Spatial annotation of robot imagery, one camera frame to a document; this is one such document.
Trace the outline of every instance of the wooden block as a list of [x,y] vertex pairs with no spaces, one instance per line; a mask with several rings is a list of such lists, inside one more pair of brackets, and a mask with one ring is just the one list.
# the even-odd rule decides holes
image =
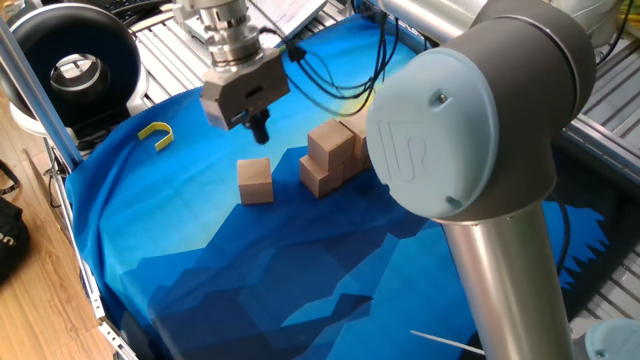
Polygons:
[[367,150],[367,113],[362,110],[356,115],[342,119],[342,124],[354,135],[353,154],[358,159],[369,155]]
[[322,166],[311,160],[309,155],[300,159],[300,181],[318,199],[327,195],[332,190],[342,185],[342,175],[344,166],[339,165],[331,171],[327,171]]
[[365,159],[358,159],[355,156],[350,156],[344,163],[344,173],[342,175],[342,181],[347,181],[364,170]]
[[326,171],[337,168],[353,154],[353,134],[335,119],[311,130],[308,141],[309,156]]
[[238,187],[243,205],[273,202],[269,159],[238,160]]

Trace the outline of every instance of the yellow clip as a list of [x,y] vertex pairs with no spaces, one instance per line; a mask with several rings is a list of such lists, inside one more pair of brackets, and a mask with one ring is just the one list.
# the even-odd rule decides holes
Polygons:
[[149,136],[149,134],[157,130],[166,130],[169,132],[169,135],[156,143],[156,151],[160,151],[173,141],[173,130],[171,130],[171,126],[169,126],[168,124],[161,122],[151,123],[151,125],[147,126],[146,128],[144,128],[144,130],[138,133],[138,138],[142,140]]

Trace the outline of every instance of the silver cylinder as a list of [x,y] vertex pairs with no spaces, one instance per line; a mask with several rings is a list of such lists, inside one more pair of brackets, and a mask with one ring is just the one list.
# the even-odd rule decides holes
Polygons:
[[471,27],[487,0],[370,0],[382,10],[437,42],[445,43]]
[[540,202],[444,230],[487,359],[574,358]]

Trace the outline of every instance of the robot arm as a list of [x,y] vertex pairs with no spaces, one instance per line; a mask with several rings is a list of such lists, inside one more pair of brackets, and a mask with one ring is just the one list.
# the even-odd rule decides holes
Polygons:
[[262,48],[245,0],[178,1],[178,22],[199,15],[207,34],[212,64],[201,101],[209,122],[226,130],[243,124],[266,143],[267,107],[289,92],[280,52]]

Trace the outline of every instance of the blue cloth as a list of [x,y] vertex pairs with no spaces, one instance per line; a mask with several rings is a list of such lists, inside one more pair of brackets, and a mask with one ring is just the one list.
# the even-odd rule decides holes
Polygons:
[[[370,76],[378,37],[375,24],[351,19],[304,47],[350,84]],[[388,73],[413,56],[399,45]],[[320,102],[356,106],[314,91],[286,60],[285,69]],[[459,342],[475,332],[440,226],[398,206],[372,170],[315,199],[298,164],[307,133],[329,116],[295,90],[270,107],[265,146],[241,127],[209,126],[199,92],[127,120],[67,180],[78,249],[114,320],[130,311],[181,359],[457,358],[409,332]],[[175,137],[161,152],[164,134],[137,139],[154,121]],[[236,162],[262,157],[275,202],[242,206]],[[556,204],[544,210],[557,257],[562,217]],[[593,258],[606,238],[598,214],[569,211],[567,267],[579,271],[575,259]]]

